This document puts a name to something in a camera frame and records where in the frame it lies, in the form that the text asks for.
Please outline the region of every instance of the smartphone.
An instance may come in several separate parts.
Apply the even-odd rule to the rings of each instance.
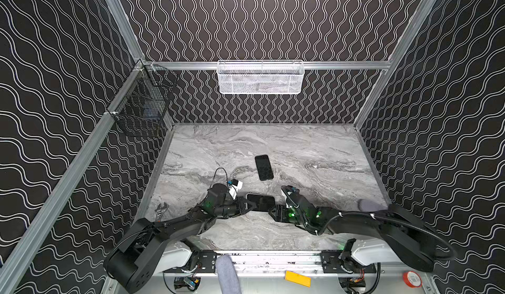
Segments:
[[[260,176],[260,180],[272,180],[274,178],[274,172],[272,171],[268,155],[256,156],[254,159],[256,160],[256,169],[257,174]]]
[[[275,206],[275,198],[273,196],[261,196],[248,193],[245,199],[256,203],[256,207],[251,209],[251,211],[268,212],[269,209]]]

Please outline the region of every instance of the yellow object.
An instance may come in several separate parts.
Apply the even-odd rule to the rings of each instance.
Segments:
[[[291,271],[286,271],[286,280],[311,287],[311,278]]]

